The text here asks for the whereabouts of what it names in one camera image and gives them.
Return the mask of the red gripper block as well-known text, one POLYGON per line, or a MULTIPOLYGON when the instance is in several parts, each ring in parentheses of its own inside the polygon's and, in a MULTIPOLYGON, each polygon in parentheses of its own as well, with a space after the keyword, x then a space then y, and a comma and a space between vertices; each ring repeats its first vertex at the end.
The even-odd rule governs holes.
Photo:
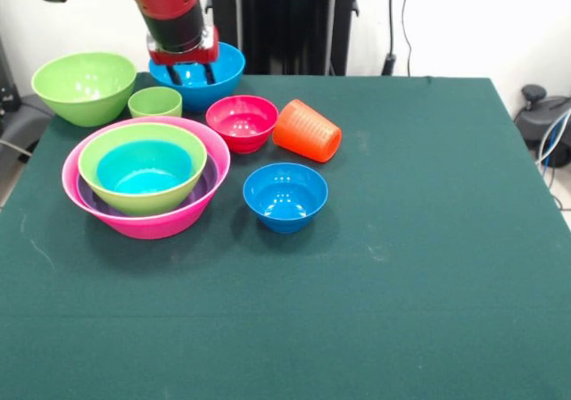
POLYGON ((211 66, 219 57, 219 32, 215 27, 205 27, 200 42, 182 52, 170 52, 162 48, 148 35, 148 53, 154 63, 165 65, 174 85, 179 85, 179 75, 173 65, 177 63, 204 63, 204 74, 208 84, 215 84, 216 78, 211 66))

